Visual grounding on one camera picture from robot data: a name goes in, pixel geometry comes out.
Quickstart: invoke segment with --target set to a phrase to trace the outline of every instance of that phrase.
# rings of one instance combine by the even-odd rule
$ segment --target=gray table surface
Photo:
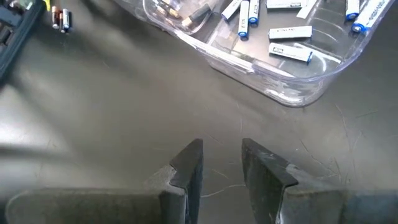
[[[314,104],[284,107],[106,0],[57,3],[0,89],[0,201],[42,187],[129,188],[205,143],[200,223],[254,223],[241,140],[335,184],[398,188],[398,5]]]

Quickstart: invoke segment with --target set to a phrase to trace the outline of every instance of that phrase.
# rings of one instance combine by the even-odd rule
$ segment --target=transparent bin
[[[267,10],[266,1],[260,1],[258,27],[249,27],[249,39],[242,41],[238,36],[239,10],[228,22],[221,16],[230,0],[116,1],[139,19],[196,48],[216,70],[293,107],[317,100],[338,74],[358,58],[394,2],[389,1],[371,30],[354,34],[352,22],[345,21],[345,0],[309,0],[315,5],[306,19],[296,16],[300,9]],[[374,0],[361,0],[361,8],[368,1]],[[204,6],[210,10],[197,21],[189,21]],[[312,49],[310,63],[268,53],[269,29],[295,26],[313,26],[312,37],[280,44]]]

